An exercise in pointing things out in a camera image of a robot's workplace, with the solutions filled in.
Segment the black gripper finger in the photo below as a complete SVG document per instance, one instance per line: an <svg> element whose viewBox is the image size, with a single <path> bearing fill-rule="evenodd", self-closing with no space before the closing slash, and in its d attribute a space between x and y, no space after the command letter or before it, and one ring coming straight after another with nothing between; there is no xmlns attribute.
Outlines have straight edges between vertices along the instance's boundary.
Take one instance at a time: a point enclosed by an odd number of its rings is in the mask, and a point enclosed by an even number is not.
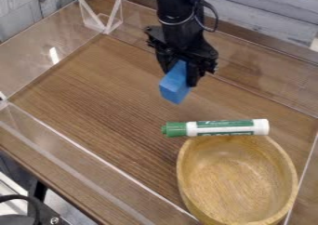
<svg viewBox="0 0 318 225"><path fill-rule="evenodd" d="M173 51L169 48L157 47L155 49L155 55L163 72L168 73L175 63L177 62L177 58L175 56Z"/></svg>
<svg viewBox="0 0 318 225"><path fill-rule="evenodd" d="M190 87L195 87L200 78L204 76L204 69L203 66L188 62L186 64L186 82Z"/></svg>

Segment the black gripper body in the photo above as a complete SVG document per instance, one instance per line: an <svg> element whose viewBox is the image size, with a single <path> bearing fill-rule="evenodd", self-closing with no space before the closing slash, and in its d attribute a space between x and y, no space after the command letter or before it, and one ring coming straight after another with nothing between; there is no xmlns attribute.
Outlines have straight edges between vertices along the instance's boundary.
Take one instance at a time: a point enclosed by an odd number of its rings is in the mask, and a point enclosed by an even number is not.
<svg viewBox="0 0 318 225"><path fill-rule="evenodd" d="M169 48L177 60L198 63L204 72L214 73L219 52L203 38L203 27L195 20L180 25L151 25L144 29L148 46Z"/></svg>

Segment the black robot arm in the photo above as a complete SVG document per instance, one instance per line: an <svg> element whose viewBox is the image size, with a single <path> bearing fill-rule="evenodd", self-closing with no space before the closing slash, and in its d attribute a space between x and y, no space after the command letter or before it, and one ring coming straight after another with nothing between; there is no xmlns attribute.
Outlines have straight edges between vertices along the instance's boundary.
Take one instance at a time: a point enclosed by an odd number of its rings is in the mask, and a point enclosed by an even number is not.
<svg viewBox="0 0 318 225"><path fill-rule="evenodd" d="M219 13L204 0L155 0L156 17L160 25L151 25L144 33L148 46L164 73L177 60L186 63L186 84L198 85L206 73L214 73L219 52L204 39L203 32L215 32Z"/></svg>

